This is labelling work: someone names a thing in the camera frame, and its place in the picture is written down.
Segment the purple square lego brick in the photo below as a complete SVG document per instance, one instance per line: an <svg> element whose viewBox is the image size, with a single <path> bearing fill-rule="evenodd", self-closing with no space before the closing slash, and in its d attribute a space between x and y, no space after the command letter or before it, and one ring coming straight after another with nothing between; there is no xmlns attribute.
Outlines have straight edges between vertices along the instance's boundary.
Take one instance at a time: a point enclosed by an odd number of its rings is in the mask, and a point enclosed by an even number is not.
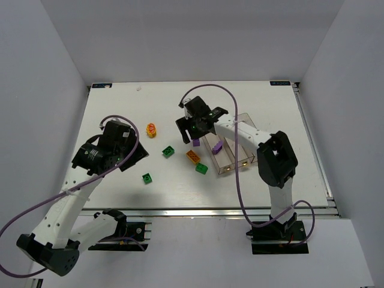
<svg viewBox="0 0 384 288"><path fill-rule="evenodd" d="M200 139L193 139L193 147L199 147L200 146Z"/></svg>

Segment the yellow orange flower lego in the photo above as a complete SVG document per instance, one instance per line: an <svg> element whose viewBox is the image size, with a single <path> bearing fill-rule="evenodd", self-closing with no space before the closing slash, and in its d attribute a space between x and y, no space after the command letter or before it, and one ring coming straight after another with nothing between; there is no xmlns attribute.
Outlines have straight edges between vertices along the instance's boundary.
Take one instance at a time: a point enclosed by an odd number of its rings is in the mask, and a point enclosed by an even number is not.
<svg viewBox="0 0 384 288"><path fill-rule="evenodd" d="M157 135L157 129L154 123L149 123L146 126L146 133L149 138L154 138Z"/></svg>

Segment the purple curved lego brick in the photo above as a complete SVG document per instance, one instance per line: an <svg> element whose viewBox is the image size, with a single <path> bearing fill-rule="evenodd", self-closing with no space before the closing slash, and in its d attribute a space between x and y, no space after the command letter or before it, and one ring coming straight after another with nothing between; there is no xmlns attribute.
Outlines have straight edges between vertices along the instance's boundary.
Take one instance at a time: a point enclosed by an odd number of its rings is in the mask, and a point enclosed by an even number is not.
<svg viewBox="0 0 384 288"><path fill-rule="evenodd" d="M216 145L214 145L214 147L212 148L212 153L214 155L217 155L223 148L223 141L220 140L216 143Z"/></svg>

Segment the orange long lego brick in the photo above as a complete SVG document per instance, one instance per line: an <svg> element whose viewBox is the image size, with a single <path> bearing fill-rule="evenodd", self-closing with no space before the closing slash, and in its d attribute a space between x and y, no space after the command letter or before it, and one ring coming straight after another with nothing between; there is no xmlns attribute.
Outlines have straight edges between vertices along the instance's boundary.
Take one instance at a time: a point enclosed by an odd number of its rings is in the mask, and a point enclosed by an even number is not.
<svg viewBox="0 0 384 288"><path fill-rule="evenodd" d="M200 163L200 157L193 150L189 150L186 153L186 156L194 165L198 165Z"/></svg>

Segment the green lego brick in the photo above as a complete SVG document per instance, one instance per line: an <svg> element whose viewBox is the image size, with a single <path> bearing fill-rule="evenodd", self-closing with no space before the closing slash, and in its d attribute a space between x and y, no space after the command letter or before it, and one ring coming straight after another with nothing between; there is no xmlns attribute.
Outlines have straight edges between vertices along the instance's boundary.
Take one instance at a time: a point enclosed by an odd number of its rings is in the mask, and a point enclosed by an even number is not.
<svg viewBox="0 0 384 288"><path fill-rule="evenodd" d="M205 175L208 171L208 167L202 163L198 163L195 167L195 171Z"/></svg>
<svg viewBox="0 0 384 288"><path fill-rule="evenodd" d="M171 146L167 146L163 151L162 154L165 158L169 158L175 153L175 150Z"/></svg>
<svg viewBox="0 0 384 288"><path fill-rule="evenodd" d="M152 177L149 173L144 174L142 178L145 184L149 184L152 182Z"/></svg>

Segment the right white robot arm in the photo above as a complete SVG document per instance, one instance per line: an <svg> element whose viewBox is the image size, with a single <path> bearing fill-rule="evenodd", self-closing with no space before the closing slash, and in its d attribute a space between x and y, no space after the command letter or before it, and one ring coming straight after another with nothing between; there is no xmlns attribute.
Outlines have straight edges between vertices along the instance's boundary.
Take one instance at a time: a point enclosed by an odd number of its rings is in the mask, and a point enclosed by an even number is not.
<svg viewBox="0 0 384 288"><path fill-rule="evenodd" d="M257 157L258 173L268 186L271 211L269 225L282 236L297 219L293 207L292 184L298 165L286 133L259 130L227 110L211 109L201 97L182 100L185 116L176 120L184 143L212 133L235 142L235 148L247 148Z"/></svg>

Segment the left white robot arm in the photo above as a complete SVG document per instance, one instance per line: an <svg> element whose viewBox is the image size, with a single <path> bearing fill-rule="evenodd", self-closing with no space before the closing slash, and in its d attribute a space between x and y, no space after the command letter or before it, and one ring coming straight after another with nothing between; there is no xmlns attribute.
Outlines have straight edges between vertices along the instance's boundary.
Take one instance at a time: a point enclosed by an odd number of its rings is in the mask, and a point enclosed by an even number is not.
<svg viewBox="0 0 384 288"><path fill-rule="evenodd" d="M125 171L148 156L137 127L112 115L100 123L101 134L88 139L76 152L62 190L42 221L16 245L31 260L56 275L67 275L82 252L102 240L127 238L127 217L119 210L103 210L89 224L74 224L92 192L105 176Z"/></svg>

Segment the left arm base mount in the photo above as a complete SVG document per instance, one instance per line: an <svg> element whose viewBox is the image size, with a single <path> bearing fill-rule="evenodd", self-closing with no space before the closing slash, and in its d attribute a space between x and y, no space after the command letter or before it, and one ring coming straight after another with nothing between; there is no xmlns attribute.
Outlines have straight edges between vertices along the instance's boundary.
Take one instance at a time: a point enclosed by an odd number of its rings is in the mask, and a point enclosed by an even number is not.
<svg viewBox="0 0 384 288"><path fill-rule="evenodd" d="M125 221L117 231L88 248L89 251L144 252L151 238L152 223L143 221Z"/></svg>

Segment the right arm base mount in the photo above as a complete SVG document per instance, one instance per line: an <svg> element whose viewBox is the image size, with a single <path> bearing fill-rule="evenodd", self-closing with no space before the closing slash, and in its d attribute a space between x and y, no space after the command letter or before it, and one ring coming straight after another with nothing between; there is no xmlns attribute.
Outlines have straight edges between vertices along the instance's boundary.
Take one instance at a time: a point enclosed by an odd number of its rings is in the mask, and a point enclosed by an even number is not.
<svg viewBox="0 0 384 288"><path fill-rule="evenodd" d="M302 221L296 221L285 234L272 225L252 227L246 236L251 241L253 255L308 254L307 234Z"/></svg>

